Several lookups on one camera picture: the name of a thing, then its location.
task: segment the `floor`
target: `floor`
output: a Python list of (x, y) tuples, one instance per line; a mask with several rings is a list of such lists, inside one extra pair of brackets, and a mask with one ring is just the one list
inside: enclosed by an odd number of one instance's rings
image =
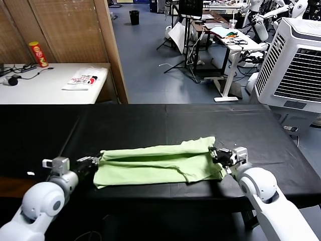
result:
[[(130, 24), (130, 10), (139, 10), (139, 25)], [(178, 51), (167, 47), (156, 50), (164, 41), (165, 28), (171, 24), (170, 17), (165, 20), (163, 14), (151, 13), (149, 5), (144, 4), (123, 5), (110, 11), (118, 16), (113, 26), (130, 103), (214, 103), (213, 98), (220, 96), (214, 84), (195, 84), (178, 69), (164, 74), (170, 66), (159, 67), (163, 63), (175, 65), (184, 59)], [(209, 62), (206, 59), (214, 57), (219, 65), (225, 51), (222, 46), (211, 47), (210, 54), (200, 53), (201, 60)], [(245, 85), (246, 79), (238, 82)], [(249, 97), (244, 88), (242, 92), (244, 99), (240, 103), (247, 102)]]
[[(139, 25), (130, 24), (128, 13), (130, 10), (140, 11)], [(169, 66), (159, 67), (163, 63), (175, 65), (184, 59), (178, 51), (170, 48), (161, 47), (158, 51), (156, 50), (164, 41), (165, 28), (171, 24), (170, 17), (165, 20), (163, 14), (150, 13), (149, 5), (123, 5), (111, 11), (118, 16), (113, 21), (113, 26), (130, 103), (214, 103), (213, 98), (219, 97), (219, 93), (213, 84), (196, 84), (177, 69), (164, 74), (163, 72)], [(217, 65), (222, 63), (225, 54), (224, 47), (211, 47), (208, 52), (201, 52), (200, 58), (210, 60), (213, 57)], [(247, 77), (242, 79), (241, 77), (243, 75), (237, 72), (235, 79), (240, 79), (238, 82), (245, 86)], [(244, 87), (242, 94), (243, 100), (238, 103), (248, 103), (249, 95)], [(321, 129), (310, 128), (307, 133), (300, 136), (300, 150), (321, 176), (320, 143)], [(301, 212), (318, 238), (321, 239), (320, 208), (318, 206), (305, 208)], [(239, 213), (232, 214), (231, 218), (236, 226), (234, 238), (229, 235), (229, 237), (218, 235), (218, 240), (266, 240), (259, 226), (253, 232), (244, 232)]]

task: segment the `woven bamboo screen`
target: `woven bamboo screen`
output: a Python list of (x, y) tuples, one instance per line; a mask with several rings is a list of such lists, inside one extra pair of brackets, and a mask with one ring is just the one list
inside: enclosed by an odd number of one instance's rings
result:
[(93, 0), (29, 2), (57, 62), (108, 62)]
[(15, 21), (25, 43), (37, 41), (46, 53), (49, 63), (56, 63), (56, 59), (47, 43), (45, 36), (27, 0), (4, 0), (8, 11)]
[(33, 62), (26, 44), (8, 17), (4, 5), (0, 6), (0, 63)]

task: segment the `air cooler grille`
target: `air cooler grille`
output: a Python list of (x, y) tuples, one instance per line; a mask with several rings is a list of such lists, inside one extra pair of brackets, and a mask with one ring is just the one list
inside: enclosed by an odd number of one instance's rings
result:
[(321, 51), (298, 49), (274, 95), (321, 102)]
[(270, 52), (265, 60), (264, 66), (262, 67), (261, 72), (255, 84), (256, 89), (258, 91), (258, 95), (261, 94), (263, 88), (265, 87), (267, 79), (272, 72), (272, 69), (284, 47), (284, 44), (285, 44), (284, 38), (280, 34), (278, 34), (271, 46)]

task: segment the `black trash bin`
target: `black trash bin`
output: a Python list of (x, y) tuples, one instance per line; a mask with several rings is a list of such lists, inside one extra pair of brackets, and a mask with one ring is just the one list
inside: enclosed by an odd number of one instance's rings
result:
[(129, 11), (129, 15), (130, 15), (131, 24), (138, 25), (139, 24), (139, 11), (137, 11), (137, 10)]

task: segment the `white air cooler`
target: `white air cooler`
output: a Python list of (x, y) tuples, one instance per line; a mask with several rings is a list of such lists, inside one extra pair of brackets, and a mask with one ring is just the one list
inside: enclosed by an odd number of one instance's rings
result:
[(304, 131), (321, 113), (321, 22), (283, 18), (254, 89), (289, 134)]

